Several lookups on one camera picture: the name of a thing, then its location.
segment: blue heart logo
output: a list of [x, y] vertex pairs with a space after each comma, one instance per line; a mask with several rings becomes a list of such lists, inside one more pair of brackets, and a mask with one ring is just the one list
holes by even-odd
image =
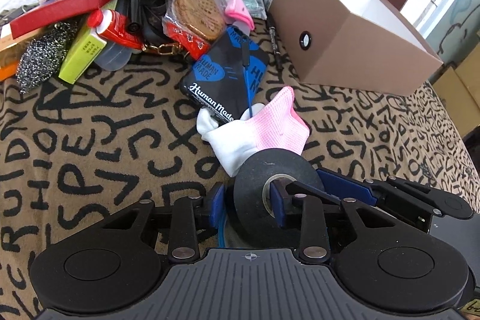
[[218, 82], [225, 77], [223, 67], [212, 61], [209, 55], [203, 55], [193, 66], [195, 79], [201, 82]]

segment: patterned tablecloth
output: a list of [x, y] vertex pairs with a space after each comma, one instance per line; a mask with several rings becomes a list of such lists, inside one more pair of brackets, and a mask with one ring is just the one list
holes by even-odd
[[[263, 24], [254, 40], [270, 49]], [[429, 83], [410, 97], [305, 85], [285, 52], [281, 73], [271, 58], [255, 100], [294, 88], [312, 165], [360, 180], [417, 180], [480, 210], [477, 172]], [[196, 131], [198, 110], [178, 90], [186, 71], [143, 56], [117, 72], [92, 67], [73, 88], [51, 79], [21, 95], [13, 79], [0, 84], [0, 319], [40, 310], [28, 270], [51, 243], [138, 199], [172, 204], [226, 180]], [[204, 248], [217, 245], [214, 234], [200, 234]]]

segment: metal screw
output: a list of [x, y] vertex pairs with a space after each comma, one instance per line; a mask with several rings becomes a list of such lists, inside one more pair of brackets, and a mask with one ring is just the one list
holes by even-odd
[[308, 258], [320, 259], [327, 255], [327, 250], [323, 247], [307, 247], [303, 254]]
[[188, 259], [195, 255], [195, 251], [189, 247], [178, 247], [172, 251], [172, 256], [177, 259]]

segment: roll of electrical tape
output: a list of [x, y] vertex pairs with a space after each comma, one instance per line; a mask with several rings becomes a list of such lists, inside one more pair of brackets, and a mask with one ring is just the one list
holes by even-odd
[[240, 167], [227, 189], [229, 221], [239, 236], [255, 248], [297, 248], [300, 231], [279, 228], [269, 206], [270, 182], [289, 178], [323, 190], [315, 169], [294, 152], [270, 148], [255, 153]]

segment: bread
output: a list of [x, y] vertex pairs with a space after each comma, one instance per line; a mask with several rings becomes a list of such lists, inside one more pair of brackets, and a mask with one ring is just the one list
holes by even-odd
[[178, 22], [207, 41], [225, 30], [225, 20], [215, 0], [175, 0]]

